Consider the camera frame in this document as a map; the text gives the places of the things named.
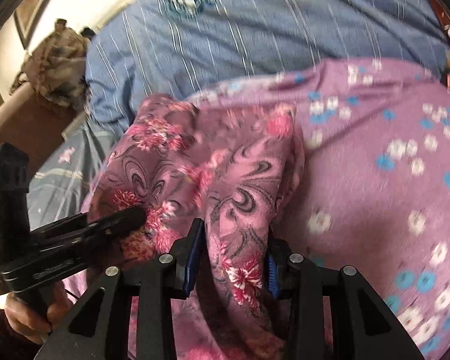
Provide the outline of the left hand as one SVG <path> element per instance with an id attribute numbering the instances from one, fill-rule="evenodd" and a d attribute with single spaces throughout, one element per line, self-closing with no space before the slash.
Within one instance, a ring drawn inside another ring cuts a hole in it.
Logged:
<path id="1" fill-rule="evenodd" d="M 6 297 L 4 312 L 11 328 L 29 341 L 42 345 L 45 337 L 63 320 L 71 309 L 64 284 L 59 281 L 53 286 L 53 302 L 46 316 L 40 316 L 17 298 L 12 292 Z"/>

